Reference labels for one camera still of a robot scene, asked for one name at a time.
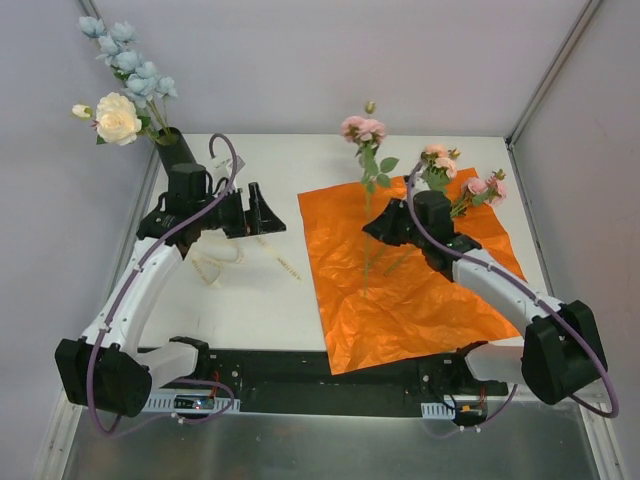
white rose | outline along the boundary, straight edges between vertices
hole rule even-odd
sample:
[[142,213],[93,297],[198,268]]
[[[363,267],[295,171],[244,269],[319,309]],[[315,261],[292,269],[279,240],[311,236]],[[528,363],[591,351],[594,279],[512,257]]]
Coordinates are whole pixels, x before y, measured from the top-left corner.
[[103,97],[96,109],[98,135],[107,143],[126,145],[135,141],[142,128],[135,105],[119,93]]
[[73,108],[71,109],[71,113],[73,113],[78,118],[91,118],[93,110],[91,110],[91,107],[79,103],[73,106]]

blue flower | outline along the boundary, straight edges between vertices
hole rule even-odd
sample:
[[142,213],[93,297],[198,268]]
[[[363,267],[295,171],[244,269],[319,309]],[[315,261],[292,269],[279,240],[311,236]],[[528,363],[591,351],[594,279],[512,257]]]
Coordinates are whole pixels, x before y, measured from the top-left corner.
[[104,22],[93,17],[80,17],[78,27],[89,38],[102,37],[107,33]]
[[158,70],[153,62],[144,62],[136,68],[136,75],[140,78],[156,78],[158,76]]
[[142,55],[135,50],[121,52],[114,59],[114,65],[125,73],[133,73],[142,62]]
[[114,24],[109,33],[116,42],[124,45],[135,42],[138,39],[136,29],[129,25],[129,22]]
[[177,97],[178,93],[176,92],[175,83],[171,77],[162,77],[158,80],[158,85],[156,85],[156,93],[161,97],[165,95],[174,98]]
[[127,79],[127,88],[124,92],[139,108],[144,108],[147,106],[147,101],[153,98],[155,87],[155,77],[142,78],[134,73]]
[[100,44],[100,51],[102,54],[98,55],[96,58],[104,60],[104,63],[107,65],[113,65],[115,56],[122,52],[120,46],[114,42],[113,38],[109,35],[104,35],[98,38],[98,43]]

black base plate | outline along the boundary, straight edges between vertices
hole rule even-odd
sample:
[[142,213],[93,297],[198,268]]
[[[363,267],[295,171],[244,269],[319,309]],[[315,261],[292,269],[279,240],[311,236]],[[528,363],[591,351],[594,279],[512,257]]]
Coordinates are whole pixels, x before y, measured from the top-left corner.
[[504,383],[473,379],[464,358],[448,353],[332,375],[326,352],[210,350],[198,372],[207,380],[218,372],[240,410],[256,413],[420,417],[421,403],[448,394],[479,395],[483,386],[489,396],[508,393]]

flower bud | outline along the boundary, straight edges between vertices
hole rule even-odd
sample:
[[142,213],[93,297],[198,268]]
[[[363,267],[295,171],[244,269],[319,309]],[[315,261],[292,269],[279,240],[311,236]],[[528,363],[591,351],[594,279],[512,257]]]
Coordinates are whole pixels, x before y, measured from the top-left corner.
[[364,111],[369,115],[373,115],[373,113],[376,111],[376,102],[368,101],[364,105]]
[[93,110],[87,105],[77,104],[71,109],[71,112],[78,118],[87,119],[93,116]]

cable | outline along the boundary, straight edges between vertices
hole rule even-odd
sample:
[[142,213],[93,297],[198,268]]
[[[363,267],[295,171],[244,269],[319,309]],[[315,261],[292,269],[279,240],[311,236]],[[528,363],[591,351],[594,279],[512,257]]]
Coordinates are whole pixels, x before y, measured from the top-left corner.
[[430,432],[428,428],[424,427],[424,431],[427,432],[427,435],[429,435],[430,437],[435,438],[436,440],[444,440],[447,438],[451,438],[454,435],[458,434],[458,433],[462,433],[462,432],[470,432],[470,431],[475,431],[475,432],[479,432],[481,427],[486,427],[487,425],[489,425],[491,422],[493,422],[494,418],[496,418],[498,415],[500,415],[505,408],[507,408],[507,405],[509,405],[511,403],[511,401],[513,400],[513,397],[516,396],[516,392],[518,391],[518,385],[515,384],[513,386],[513,388],[511,389],[511,393],[509,394],[509,396],[507,397],[507,399],[504,401],[504,403],[502,405],[500,405],[500,407],[498,408],[498,410],[496,410],[494,413],[492,413],[491,415],[489,415],[489,417],[487,417],[487,419],[482,422],[479,425],[476,425],[475,428],[465,428],[465,427],[460,427],[456,430],[452,430],[449,433],[445,433],[444,435],[439,435],[437,433],[433,433]]
[[147,420],[145,420],[142,423],[139,423],[138,425],[136,425],[135,427],[130,428],[129,430],[126,430],[124,432],[120,432],[117,435],[110,435],[110,438],[120,438],[120,437],[124,437],[125,435],[129,435],[130,433],[134,433],[137,432],[138,430],[143,429],[144,427],[146,427],[147,425],[149,425],[150,423],[155,422],[156,420],[159,420],[161,418],[178,418],[178,423],[180,424],[184,424],[186,423],[187,425],[197,425],[199,423],[205,423],[205,422],[210,422],[212,420],[214,420],[215,418],[218,418],[219,416],[223,415],[227,410],[229,410],[230,408],[233,407],[233,402],[235,400],[235,396],[233,395],[233,391],[226,385],[222,384],[222,383],[218,383],[218,382],[212,382],[209,380],[190,380],[187,378],[180,378],[177,380],[174,380],[171,383],[185,383],[185,384],[189,384],[189,385],[209,385],[212,386],[213,388],[221,388],[222,390],[224,390],[225,392],[227,392],[229,394],[229,403],[227,406],[225,406],[224,408],[218,410],[215,413],[211,413],[209,415],[207,415],[206,417],[203,418],[199,418],[199,419],[190,419],[190,418],[185,418],[185,417],[181,417],[176,413],[160,413],[158,415],[154,415],[151,418],[148,418]]
[[89,407],[89,415],[91,416],[91,420],[93,421],[94,426],[96,427],[98,432],[101,433],[102,435],[105,435],[105,436],[112,435],[115,429],[118,427],[118,424],[120,423],[120,419],[121,419],[121,415],[118,415],[115,421],[113,422],[113,425],[107,430],[100,423],[100,419],[98,418],[98,412],[96,411],[96,402],[95,402],[94,391],[93,391],[93,379],[94,379],[94,373],[95,373],[96,360],[98,358],[98,352],[102,345],[102,341],[104,340],[104,337],[107,333],[106,329],[109,328],[109,325],[113,321],[113,316],[118,311],[118,308],[122,303],[122,300],[127,294],[129,288],[131,287],[131,284],[135,280],[136,276],[144,269],[145,263],[149,260],[151,255],[153,255],[153,252],[155,252],[160,246],[164,245],[164,242],[169,237],[171,237],[172,235],[179,232],[186,226],[190,225],[191,223],[195,222],[199,218],[209,213],[209,211],[215,208],[216,205],[218,205],[222,201],[224,196],[227,193],[229,193],[229,191],[231,190],[231,187],[233,186],[233,182],[238,173],[238,166],[239,166],[238,155],[236,154],[236,150],[233,147],[233,144],[227,138],[226,135],[223,135],[221,133],[215,133],[211,136],[211,139],[209,140],[209,154],[211,155],[211,158],[215,158],[215,153],[213,151],[213,143],[217,138],[222,139],[227,144],[229,151],[231,152],[232,166],[231,166],[231,175],[229,176],[229,181],[225,185],[222,192],[220,192],[220,195],[218,195],[209,205],[207,205],[199,212],[195,213],[191,217],[187,218],[186,220],[184,220],[183,222],[179,223],[178,225],[173,227],[171,230],[166,232],[158,240],[156,240],[153,243],[153,245],[151,245],[151,247],[144,253],[144,255],[142,255],[142,257],[140,258],[140,261],[136,265],[137,268],[134,267],[134,269],[131,271],[131,273],[125,280],[122,288],[118,292],[105,318],[104,328],[101,328],[99,330],[98,336],[96,338],[96,342],[94,343],[93,348],[91,349],[91,355],[89,356],[89,365],[87,366],[87,384],[86,384],[87,406]]
[[609,396],[609,401],[611,403],[611,411],[610,412],[605,412],[603,410],[600,410],[600,409],[597,409],[595,407],[592,407],[591,405],[586,403],[584,400],[576,397],[575,395],[570,395],[570,398],[573,399],[575,402],[577,402],[579,405],[585,407],[587,410],[595,413],[596,415],[600,415],[600,416],[605,417],[605,418],[615,418],[615,417],[617,417],[618,414],[620,413],[620,405],[619,405],[619,402],[618,402],[618,396],[616,395],[615,389],[613,387],[613,383],[611,382],[611,377],[609,377],[609,374],[607,373],[606,369],[604,368],[604,365],[602,365],[602,362],[600,361],[600,359],[598,358],[596,353],[593,351],[593,349],[584,340],[584,338],[582,338],[580,336],[580,334],[578,332],[576,332],[571,327],[571,325],[569,325],[549,304],[547,304],[543,300],[538,299],[537,294],[533,290],[531,290],[527,285],[520,283],[518,280],[516,280],[514,277],[512,277],[511,274],[509,274],[506,270],[503,270],[501,268],[496,268],[496,265],[490,265],[487,262],[484,262],[484,261],[482,261],[480,259],[471,257],[469,255],[465,255],[465,254],[457,252],[457,251],[455,251],[455,250],[453,250],[453,249],[451,249],[451,248],[449,248],[449,247],[447,247],[445,245],[442,245],[435,238],[433,238],[429,234],[429,232],[424,228],[424,226],[422,225],[422,222],[420,222],[420,219],[418,218],[418,215],[416,215],[415,207],[413,205],[413,195],[412,195],[413,182],[415,181],[416,175],[418,174],[418,171],[420,170],[421,167],[422,167],[422,162],[420,161],[420,162],[418,162],[416,164],[416,166],[411,171],[411,174],[409,175],[409,179],[407,181],[407,206],[409,207],[409,214],[411,215],[411,218],[413,219],[413,222],[415,223],[415,225],[418,228],[418,230],[420,231],[420,233],[422,233],[422,235],[431,244],[433,244],[435,247],[439,248],[443,252],[447,253],[448,255],[452,255],[452,256],[454,256],[456,258],[459,258],[459,259],[467,260],[468,262],[474,263],[476,265],[481,266],[482,268],[486,268],[489,271],[497,273],[502,278],[507,280],[509,283],[514,285],[518,290],[520,290],[522,293],[524,293],[531,300],[537,301],[537,303],[540,306],[540,308],[542,308],[546,313],[551,315],[551,317],[556,322],[558,322],[558,324],[563,329],[565,329],[566,332],[569,335],[571,335],[573,337],[573,339],[576,341],[576,343],[578,343],[578,345],[580,345],[580,347],[587,354],[587,356],[589,357],[589,360],[591,360],[591,362],[593,362],[596,370],[598,371],[598,375],[600,375],[600,378],[602,378],[602,381],[604,383],[605,389],[607,390],[607,395]]

